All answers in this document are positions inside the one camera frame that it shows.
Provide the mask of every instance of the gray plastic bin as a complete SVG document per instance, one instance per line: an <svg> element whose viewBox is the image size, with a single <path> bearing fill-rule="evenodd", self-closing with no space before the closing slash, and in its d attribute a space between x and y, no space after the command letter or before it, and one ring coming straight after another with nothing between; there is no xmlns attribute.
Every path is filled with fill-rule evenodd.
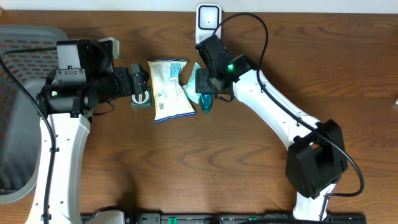
<svg viewBox="0 0 398 224"><path fill-rule="evenodd" d="M67 35L55 27L0 26L0 53L8 50L54 47ZM51 69L58 67L57 51L8 54L8 69L35 98ZM34 190L40 161L40 117L26 96L0 67L0 204L15 202Z"/></svg>

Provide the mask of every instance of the white wall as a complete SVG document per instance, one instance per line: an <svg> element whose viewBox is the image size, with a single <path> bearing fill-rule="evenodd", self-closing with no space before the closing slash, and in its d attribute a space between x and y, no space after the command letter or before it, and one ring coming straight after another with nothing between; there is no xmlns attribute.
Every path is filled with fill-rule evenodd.
<svg viewBox="0 0 398 224"><path fill-rule="evenodd" d="M1 0L4 9L196 11L217 3L226 12L398 13L398 0Z"/></svg>

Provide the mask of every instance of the wooden table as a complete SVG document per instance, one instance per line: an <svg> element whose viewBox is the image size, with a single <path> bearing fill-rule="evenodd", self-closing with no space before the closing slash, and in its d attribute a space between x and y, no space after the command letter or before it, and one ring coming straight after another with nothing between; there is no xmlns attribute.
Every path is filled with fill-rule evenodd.
<svg viewBox="0 0 398 224"><path fill-rule="evenodd" d="M333 198L331 212L363 212L368 223L397 223L398 17L362 14L259 14L270 30L262 71L298 107L341 126L347 152L365 176L355 198ZM2 24L55 26L71 39L120 41L116 66L148 58L187 58L193 64L192 12L6 11ZM223 26L235 55L257 62L264 30L252 18ZM165 213L291 211L295 190L285 176L287 151L247 106L216 100L210 114L155 124L155 110L134 110L130 99L94 119L81 174L82 212L108 205ZM350 166L335 192L353 192ZM24 223L33 195L0 206L0 223Z"/></svg>

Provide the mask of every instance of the brown wooden surface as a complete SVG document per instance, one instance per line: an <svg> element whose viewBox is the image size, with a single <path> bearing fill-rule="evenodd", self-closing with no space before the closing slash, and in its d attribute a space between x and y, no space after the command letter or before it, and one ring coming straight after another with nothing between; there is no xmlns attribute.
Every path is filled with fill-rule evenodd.
<svg viewBox="0 0 398 224"><path fill-rule="evenodd" d="M333 198L332 212L363 212L368 223L397 223L398 16L259 14L270 30L266 77L297 106L343 129L346 150L365 176L355 198ZM6 11L2 24L55 26L71 39L120 41L117 66L148 58L194 62L195 13ZM225 46L257 62L264 30L251 18L223 27ZM285 176L287 151L247 106L215 101L210 114L155 124L154 107L133 110L119 99L91 125L81 174L82 212L132 205L165 213L292 210L295 191ZM335 192L352 192L350 166ZM24 223L33 195L0 206L0 223Z"/></svg>

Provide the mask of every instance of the blue and white packet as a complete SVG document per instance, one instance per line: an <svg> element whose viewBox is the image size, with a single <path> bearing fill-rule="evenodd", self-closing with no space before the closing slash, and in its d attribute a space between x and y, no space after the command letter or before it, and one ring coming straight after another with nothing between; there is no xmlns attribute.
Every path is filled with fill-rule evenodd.
<svg viewBox="0 0 398 224"><path fill-rule="evenodd" d="M196 93L196 76L197 76L197 69L200 68L198 62L195 62L193 65L191 76L189 77L188 83L182 86L182 90L185 92L186 96L195 102L196 104L199 103L200 93Z"/></svg>
<svg viewBox="0 0 398 224"><path fill-rule="evenodd" d="M148 60L148 64L154 90L155 122L194 115L195 110L178 81L180 71L187 64L187 59L162 58Z"/></svg>

